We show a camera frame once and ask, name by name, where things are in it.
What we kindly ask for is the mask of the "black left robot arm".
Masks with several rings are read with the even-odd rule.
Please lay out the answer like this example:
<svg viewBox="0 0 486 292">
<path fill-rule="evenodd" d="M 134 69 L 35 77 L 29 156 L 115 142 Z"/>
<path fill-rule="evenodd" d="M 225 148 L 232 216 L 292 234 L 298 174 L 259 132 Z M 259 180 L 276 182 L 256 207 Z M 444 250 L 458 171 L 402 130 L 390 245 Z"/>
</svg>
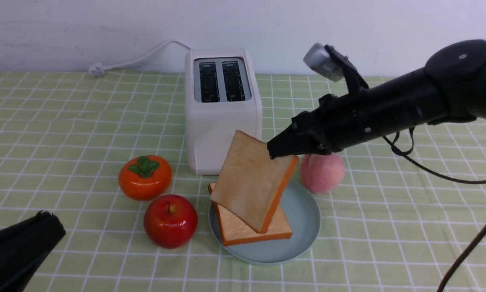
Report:
<svg viewBox="0 0 486 292">
<path fill-rule="evenodd" d="M 65 235 L 59 218 L 48 211 L 0 230 L 0 292 L 24 291 Z"/>
</svg>

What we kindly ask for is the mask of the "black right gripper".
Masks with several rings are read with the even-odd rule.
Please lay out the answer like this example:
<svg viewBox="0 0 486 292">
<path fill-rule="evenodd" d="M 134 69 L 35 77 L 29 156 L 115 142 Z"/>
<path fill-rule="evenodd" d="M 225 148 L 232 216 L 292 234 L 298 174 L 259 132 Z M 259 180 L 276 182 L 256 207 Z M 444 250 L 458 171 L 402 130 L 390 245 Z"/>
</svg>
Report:
<svg viewBox="0 0 486 292">
<path fill-rule="evenodd" d="M 292 118 L 292 124 L 267 142 L 269 157 L 329 155 L 366 141 L 367 102 L 360 96 L 326 94 L 319 106 Z"/>
</svg>

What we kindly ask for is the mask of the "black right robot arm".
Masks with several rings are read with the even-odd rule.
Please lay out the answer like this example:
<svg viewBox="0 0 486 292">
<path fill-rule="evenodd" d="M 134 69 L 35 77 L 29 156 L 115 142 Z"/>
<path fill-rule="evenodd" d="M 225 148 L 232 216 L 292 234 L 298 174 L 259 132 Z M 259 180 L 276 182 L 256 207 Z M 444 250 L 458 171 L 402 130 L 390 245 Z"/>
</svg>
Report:
<svg viewBox="0 0 486 292">
<path fill-rule="evenodd" d="M 423 68 L 369 88 L 354 65 L 330 45 L 314 44 L 304 62 L 330 81 L 345 79 L 348 93 L 326 94 L 314 110 L 291 119 L 271 139 L 271 158 L 329 155 L 419 125 L 486 119 L 486 41 L 446 46 Z"/>
</svg>

